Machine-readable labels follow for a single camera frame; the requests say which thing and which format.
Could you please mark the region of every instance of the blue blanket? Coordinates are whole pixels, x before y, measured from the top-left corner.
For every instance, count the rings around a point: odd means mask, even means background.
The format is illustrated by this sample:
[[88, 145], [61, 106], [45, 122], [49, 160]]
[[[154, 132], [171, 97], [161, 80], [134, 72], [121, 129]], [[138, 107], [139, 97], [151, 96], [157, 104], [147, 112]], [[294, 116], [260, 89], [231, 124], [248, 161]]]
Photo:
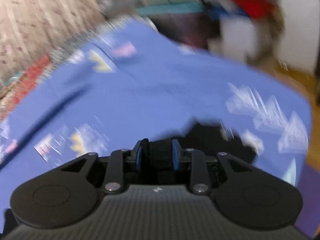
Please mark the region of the blue blanket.
[[3, 121], [0, 210], [17, 186], [62, 163], [133, 148], [192, 118], [222, 121], [255, 147], [256, 167], [297, 184], [311, 127], [303, 97], [132, 20], [77, 50]]

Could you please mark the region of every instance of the small logo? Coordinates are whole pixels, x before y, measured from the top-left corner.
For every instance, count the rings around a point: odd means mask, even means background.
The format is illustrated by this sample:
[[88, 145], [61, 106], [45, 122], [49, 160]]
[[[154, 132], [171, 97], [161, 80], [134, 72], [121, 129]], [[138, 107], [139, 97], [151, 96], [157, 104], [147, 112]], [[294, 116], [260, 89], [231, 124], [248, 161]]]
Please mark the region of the small logo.
[[163, 191], [163, 189], [160, 188], [160, 187], [156, 187], [156, 188], [153, 189], [153, 191], [156, 192], [156, 193], [159, 193], [159, 192]]

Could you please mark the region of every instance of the white wall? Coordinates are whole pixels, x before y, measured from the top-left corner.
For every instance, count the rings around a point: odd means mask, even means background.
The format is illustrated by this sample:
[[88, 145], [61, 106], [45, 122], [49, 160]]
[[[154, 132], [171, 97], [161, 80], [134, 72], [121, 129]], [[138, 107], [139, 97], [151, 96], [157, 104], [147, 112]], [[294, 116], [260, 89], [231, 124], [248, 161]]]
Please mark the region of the white wall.
[[281, 0], [285, 33], [276, 54], [290, 66], [313, 72], [319, 50], [320, 0]]

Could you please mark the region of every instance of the purple mat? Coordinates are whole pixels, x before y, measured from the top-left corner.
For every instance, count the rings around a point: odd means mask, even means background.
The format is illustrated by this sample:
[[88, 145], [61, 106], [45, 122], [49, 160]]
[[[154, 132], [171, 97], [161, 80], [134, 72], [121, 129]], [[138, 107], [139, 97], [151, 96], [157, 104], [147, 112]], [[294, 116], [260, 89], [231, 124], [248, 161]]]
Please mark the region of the purple mat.
[[304, 164], [298, 189], [303, 197], [303, 208], [296, 226], [307, 236], [314, 236], [320, 224], [320, 172]]

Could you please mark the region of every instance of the red cloth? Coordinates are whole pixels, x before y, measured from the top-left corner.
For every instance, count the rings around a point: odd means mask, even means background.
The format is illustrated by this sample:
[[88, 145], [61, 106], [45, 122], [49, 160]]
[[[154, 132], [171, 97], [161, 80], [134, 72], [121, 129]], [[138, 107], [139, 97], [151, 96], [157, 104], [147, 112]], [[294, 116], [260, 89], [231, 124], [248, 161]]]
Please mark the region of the red cloth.
[[266, 0], [233, 0], [250, 18], [263, 18], [270, 15], [275, 5]]
[[6, 98], [5, 107], [0, 112], [0, 120], [4, 119], [20, 103], [20, 101], [37, 86], [37, 78], [41, 76], [44, 69], [50, 63], [50, 59], [46, 55], [33, 63], [22, 74], [20, 80], [11, 91], [10, 96]]

